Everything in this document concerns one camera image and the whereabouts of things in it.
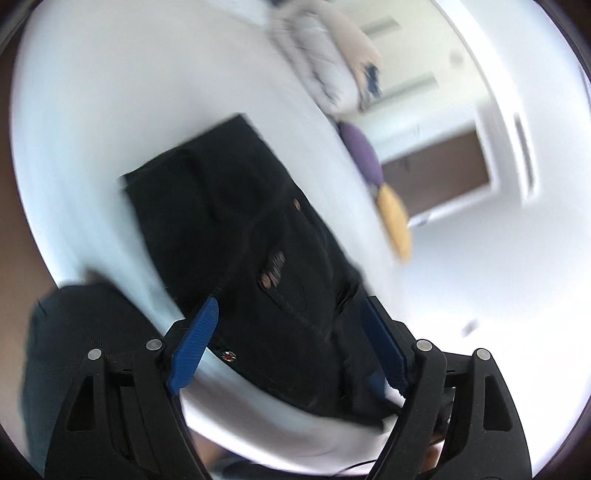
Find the metal rivet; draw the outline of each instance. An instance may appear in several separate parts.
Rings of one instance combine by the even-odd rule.
[[[422,352],[428,352],[433,348],[433,344],[429,340],[419,340],[417,342],[417,348]]]
[[[261,285],[265,290],[271,288],[271,277],[268,274],[263,273],[263,275],[261,275]]]
[[[93,348],[90,352],[88,352],[88,360],[98,360],[103,352],[100,351],[98,348]]]
[[[488,350],[486,350],[485,348],[479,348],[476,351],[476,356],[480,360],[490,360],[491,359],[491,353]]]
[[[233,362],[236,359],[236,355],[234,352],[224,352],[222,354],[222,359],[226,362]]]
[[[152,338],[151,340],[148,340],[148,343],[146,343],[146,348],[151,352],[160,350],[160,347],[162,347],[162,341],[157,338]]]

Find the white sheet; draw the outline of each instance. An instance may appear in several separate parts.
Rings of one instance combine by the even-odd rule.
[[[242,21],[248,21],[267,30],[275,9],[269,0],[202,0],[217,9],[224,10]]]
[[[27,25],[12,153],[55,281],[79,283],[94,271],[160,331],[181,318],[118,178],[235,112],[249,116],[400,318],[397,261],[337,133],[261,30],[195,0],[46,0]],[[384,442],[371,429],[295,411],[210,353],[183,402],[192,429],[275,468],[331,473],[376,458]]]

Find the blue gripper pad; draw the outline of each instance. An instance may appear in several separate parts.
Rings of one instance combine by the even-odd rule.
[[[383,319],[369,299],[364,299],[359,303],[359,311],[365,335],[378,357],[388,385],[398,390],[406,398],[411,384],[407,360],[385,323],[389,321],[394,324],[394,322],[390,318]]]
[[[186,387],[193,378],[203,352],[216,329],[218,317],[217,300],[209,297],[172,355],[170,377],[167,382],[172,395],[178,395],[179,390]]]

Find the folded clothing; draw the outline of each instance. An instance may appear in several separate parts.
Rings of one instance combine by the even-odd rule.
[[[209,349],[319,416],[381,426],[395,407],[352,301],[361,279],[283,165],[236,116],[127,174],[154,265],[190,316],[214,296]]]

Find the brown door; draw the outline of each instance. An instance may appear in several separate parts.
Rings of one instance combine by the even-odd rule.
[[[383,168],[410,216],[490,182],[476,131],[391,160]]]

